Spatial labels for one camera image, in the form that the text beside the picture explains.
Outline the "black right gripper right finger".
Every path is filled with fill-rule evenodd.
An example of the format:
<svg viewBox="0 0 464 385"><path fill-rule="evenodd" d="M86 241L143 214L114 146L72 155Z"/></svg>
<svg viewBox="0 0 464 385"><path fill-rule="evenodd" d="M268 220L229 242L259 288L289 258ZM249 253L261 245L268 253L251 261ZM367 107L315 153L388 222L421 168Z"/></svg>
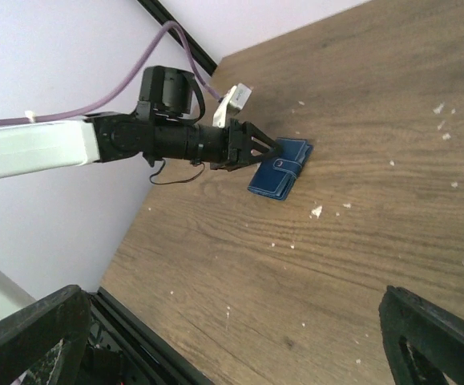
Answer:
<svg viewBox="0 0 464 385"><path fill-rule="evenodd" d="M396 384L464 384L464 319L395 286L378 310Z"/></svg>

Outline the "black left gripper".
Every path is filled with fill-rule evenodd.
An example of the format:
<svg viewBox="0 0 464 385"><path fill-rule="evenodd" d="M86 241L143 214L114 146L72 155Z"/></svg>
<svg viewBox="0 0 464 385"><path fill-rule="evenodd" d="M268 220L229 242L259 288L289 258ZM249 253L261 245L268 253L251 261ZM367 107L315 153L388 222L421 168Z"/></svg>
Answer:
<svg viewBox="0 0 464 385"><path fill-rule="evenodd" d="M251 122L231 119L224 129L224 154L211 170L235 171L278 157L282 147Z"/></svg>

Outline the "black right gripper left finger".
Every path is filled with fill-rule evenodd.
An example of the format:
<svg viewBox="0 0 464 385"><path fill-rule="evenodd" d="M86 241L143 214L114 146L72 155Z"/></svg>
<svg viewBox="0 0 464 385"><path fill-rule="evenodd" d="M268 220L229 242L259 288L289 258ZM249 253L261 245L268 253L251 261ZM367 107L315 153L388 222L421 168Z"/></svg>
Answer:
<svg viewBox="0 0 464 385"><path fill-rule="evenodd" d="M11 384L36 363L37 383L73 384L91 326L91 305L68 285L0 320L0 384Z"/></svg>

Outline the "blue leather card holder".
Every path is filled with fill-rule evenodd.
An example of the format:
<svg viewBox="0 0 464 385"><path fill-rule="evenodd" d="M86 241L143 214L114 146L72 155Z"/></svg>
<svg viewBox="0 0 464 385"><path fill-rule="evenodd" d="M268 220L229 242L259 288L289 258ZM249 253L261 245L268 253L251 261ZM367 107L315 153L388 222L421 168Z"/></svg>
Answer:
<svg viewBox="0 0 464 385"><path fill-rule="evenodd" d="M303 167L310 157L313 146L308 140L276 138L281 153L262 161L248 185L248 191L257 196L284 201L289 195Z"/></svg>

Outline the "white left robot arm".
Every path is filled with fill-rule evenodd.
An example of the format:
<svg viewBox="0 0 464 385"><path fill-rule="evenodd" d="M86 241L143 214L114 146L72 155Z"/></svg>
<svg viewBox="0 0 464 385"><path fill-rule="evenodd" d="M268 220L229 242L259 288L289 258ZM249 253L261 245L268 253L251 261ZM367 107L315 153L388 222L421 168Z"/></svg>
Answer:
<svg viewBox="0 0 464 385"><path fill-rule="evenodd" d="M144 71L139 100L130 114L104 112L0 125L0 179L137 155L150 166L174 159L234 171L282 153L280 144L250 122L225 119L207 126L186 118L193 99L204 113L203 93L194 74L154 66Z"/></svg>

